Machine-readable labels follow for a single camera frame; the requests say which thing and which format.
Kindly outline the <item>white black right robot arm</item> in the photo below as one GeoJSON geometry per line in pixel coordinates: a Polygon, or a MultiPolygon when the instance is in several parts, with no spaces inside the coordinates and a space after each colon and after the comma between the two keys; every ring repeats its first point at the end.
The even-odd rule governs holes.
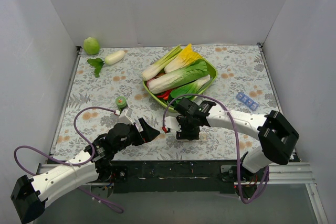
{"type": "Polygon", "coordinates": [[[218,102],[204,100],[200,104],[183,98],[176,106],[178,140],[197,140],[202,126],[233,130],[260,142],[260,146],[246,152],[236,166],[225,172],[226,179],[251,180],[271,163],[287,165],[299,139],[299,133],[278,111],[266,115],[228,111],[218,102]]]}

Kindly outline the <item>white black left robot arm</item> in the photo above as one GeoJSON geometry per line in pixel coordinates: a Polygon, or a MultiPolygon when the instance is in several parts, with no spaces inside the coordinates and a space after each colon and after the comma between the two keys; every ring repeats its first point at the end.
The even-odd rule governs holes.
{"type": "Polygon", "coordinates": [[[20,177],[10,198],[21,223],[34,221],[55,200],[88,182],[108,181],[116,153],[130,145],[149,143],[160,135],[160,131],[149,126],[143,118],[139,122],[141,131],[135,124],[117,123],[72,159],[42,174],[20,177]]]}

